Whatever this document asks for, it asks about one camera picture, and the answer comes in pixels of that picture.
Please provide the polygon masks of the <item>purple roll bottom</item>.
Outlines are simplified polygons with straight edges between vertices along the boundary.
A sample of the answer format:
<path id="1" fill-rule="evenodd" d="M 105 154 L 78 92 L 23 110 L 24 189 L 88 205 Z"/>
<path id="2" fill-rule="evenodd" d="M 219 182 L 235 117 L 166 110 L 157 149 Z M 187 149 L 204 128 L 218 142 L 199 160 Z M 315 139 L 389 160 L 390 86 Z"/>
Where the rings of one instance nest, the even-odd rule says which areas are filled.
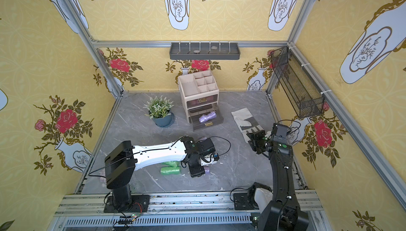
<path id="1" fill-rule="evenodd" d="M 210 168 L 209 168 L 209 167 L 205 166 L 205 167 L 204 167 L 204 171 L 205 171 L 205 174 L 206 174 L 206 175 L 209 175 L 209 174 L 210 174 Z"/>

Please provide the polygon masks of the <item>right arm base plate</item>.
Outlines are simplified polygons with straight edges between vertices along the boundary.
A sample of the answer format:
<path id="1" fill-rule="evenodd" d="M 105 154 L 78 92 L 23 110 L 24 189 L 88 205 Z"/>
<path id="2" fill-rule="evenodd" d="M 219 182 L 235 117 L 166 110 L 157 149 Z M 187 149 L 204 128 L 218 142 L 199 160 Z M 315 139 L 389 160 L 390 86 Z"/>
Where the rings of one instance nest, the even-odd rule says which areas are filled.
<path id="1" fill-rule="evenodd" d="M 235 210 L 254 210 L 253 205 L 248 196 L 248 192 L 232 193 L 232 200 L 234 201 Z"/>

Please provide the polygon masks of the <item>beige drawer organizer cabinet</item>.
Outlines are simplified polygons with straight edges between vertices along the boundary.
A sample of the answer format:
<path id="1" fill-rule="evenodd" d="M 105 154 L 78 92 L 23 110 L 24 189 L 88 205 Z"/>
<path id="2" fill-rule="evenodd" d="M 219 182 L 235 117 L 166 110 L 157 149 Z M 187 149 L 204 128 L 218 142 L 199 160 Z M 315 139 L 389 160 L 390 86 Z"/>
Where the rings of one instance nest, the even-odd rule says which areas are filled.
<path id="1" fill-rule="evenodd" d="M 187 101 L 197 98 L 202 98 L 211 95 L 218 95 L 219 101 L 219 88 L 211 70 L 199 71 L 192 74 L 181 75 L 178 77 L 178 86 L 181 94 L 182 104 L 184 107 L 185 115 L 189 124 L 188 111 L 193 108 L 202 107 L 205 105 L 187 108 Z"/>

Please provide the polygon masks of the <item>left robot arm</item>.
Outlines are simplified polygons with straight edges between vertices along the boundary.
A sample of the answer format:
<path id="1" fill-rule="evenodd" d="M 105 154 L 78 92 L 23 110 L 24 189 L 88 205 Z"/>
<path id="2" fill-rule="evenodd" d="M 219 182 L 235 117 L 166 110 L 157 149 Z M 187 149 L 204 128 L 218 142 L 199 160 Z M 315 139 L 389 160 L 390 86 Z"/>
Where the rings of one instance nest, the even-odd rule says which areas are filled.
<path id="1" fill-rule="evenodd" d="M 220 155 L 210 138 L 196 141 L 184 136 L 166 144 L 140 146 L 123 141 L 105 158 L 106 186 L 111 191 L 104 212 L 145 212 L 149 197 L 132 196 L 130 180 L 133 173 L 150 165 L 169 161 L 185 163 L 191 177 L 205 174 L 204 166 L 214 164 Z"/>

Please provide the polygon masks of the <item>purple roll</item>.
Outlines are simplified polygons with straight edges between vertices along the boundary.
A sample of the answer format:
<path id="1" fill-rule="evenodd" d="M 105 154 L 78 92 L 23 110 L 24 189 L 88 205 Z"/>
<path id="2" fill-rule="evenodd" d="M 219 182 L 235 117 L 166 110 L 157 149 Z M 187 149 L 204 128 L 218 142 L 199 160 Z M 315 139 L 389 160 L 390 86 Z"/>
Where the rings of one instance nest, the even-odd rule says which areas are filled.
<path id="1" fill-rule="evenodd" d="M 199 122 L 200 123 L 206 123 L 207 121 L 210 121 L 210 120 L 215 119 L 215 118 L 217 118 L 217 113 L 215 111 L 211 111 L 211 112 L 209 112 L 207 114 L 202 115 L 199 118 Z"/>
<path id="2" fill-rule="evenodd" d="M 204 171 L 205 171 L 205 174 L 206 174 L 206 175 L 209 175 L 209 174 L 210 174 L 210 168 L 209 168 L 209 167 L 205 166 L 205 167 L 204 167 Z"/>

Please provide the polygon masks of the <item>transparent drawer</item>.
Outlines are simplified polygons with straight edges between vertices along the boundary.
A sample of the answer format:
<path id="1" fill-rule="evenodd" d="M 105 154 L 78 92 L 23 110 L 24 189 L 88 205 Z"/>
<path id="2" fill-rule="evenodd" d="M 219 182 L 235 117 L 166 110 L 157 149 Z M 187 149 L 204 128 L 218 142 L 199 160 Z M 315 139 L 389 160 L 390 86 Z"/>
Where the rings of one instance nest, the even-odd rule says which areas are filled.
<path id="1" fill-rule="evenodd" d="M 190 109 L 188 115 L 193 131 L 220 125 L 224 122 L 224 118 L 216 103 Z"/>
<path id="2" fill-rule="evenodd" d="M 187 108 L 193 108 L 201 105 L 211 104 L 218 101 L 218 95 L 211 95 L 202 98 L 197 98 L 191 101 L 187 101 Z"/>

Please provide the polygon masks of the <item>transparent top drawer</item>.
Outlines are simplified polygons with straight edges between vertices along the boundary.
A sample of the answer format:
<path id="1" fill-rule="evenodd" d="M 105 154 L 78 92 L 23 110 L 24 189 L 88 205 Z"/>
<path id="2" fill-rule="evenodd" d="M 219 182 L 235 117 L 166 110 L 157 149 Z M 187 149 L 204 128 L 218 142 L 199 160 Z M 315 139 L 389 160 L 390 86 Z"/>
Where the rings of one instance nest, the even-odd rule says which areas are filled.
<path id="1" fill-rule="evenodd" d="M 187 101 L 187 108 L 193 108 L 201 105 L 211 104 L 218 101 L 218 95 L 211 95 L 202 98 L 197 98 L 191 101 Z"/>

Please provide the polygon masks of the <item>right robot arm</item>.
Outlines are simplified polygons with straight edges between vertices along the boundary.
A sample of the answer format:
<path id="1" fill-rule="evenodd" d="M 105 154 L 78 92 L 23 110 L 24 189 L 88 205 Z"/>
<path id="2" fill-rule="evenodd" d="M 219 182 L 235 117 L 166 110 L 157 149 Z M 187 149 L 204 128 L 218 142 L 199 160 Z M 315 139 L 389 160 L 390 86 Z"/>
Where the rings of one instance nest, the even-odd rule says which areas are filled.
<path id="1" fill-rule="evenodd" d="M 294 187 L 294 152 L 288 142 L 292 132 L 288 126 L 275 123 L 269 136 L 264 130 L 246 134 L 253 151 L 268 153 L 272 169 L 272 199 L 261 210 L 259 231 L 306 231 L 309 226 L 308 214 L 301 210 Z"/>

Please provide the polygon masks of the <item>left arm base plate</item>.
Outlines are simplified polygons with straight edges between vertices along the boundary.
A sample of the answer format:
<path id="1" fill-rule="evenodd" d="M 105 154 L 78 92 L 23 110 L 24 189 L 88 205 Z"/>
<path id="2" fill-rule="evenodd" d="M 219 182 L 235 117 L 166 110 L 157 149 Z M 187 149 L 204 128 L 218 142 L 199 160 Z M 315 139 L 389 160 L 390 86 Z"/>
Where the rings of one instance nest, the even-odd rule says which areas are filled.
<path id="1" fill-rule="evenodd" d="M 150 195 L 132 195 L 129 201 L 118 202 L 109 195 L 106 198 L 103 213 L 146 213 L 150 198 Z"/>

